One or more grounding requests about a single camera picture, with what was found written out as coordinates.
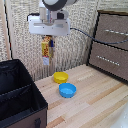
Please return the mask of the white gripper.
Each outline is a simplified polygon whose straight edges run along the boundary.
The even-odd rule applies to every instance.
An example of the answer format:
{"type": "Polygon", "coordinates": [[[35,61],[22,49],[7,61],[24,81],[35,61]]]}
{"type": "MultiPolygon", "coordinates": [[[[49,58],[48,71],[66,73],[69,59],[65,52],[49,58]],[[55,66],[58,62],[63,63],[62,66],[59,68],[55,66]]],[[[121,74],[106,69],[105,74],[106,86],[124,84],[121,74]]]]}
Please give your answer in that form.
{"type": "Polygon", "coordinates": [[[52,36],[67,36],[70,33],[70,24],[63,20],[56,20],[52,25],[44,24],[42,21],[30,21],[29,32],[36,35],[51,35],[49,47],[54,47],[52,36]]]}

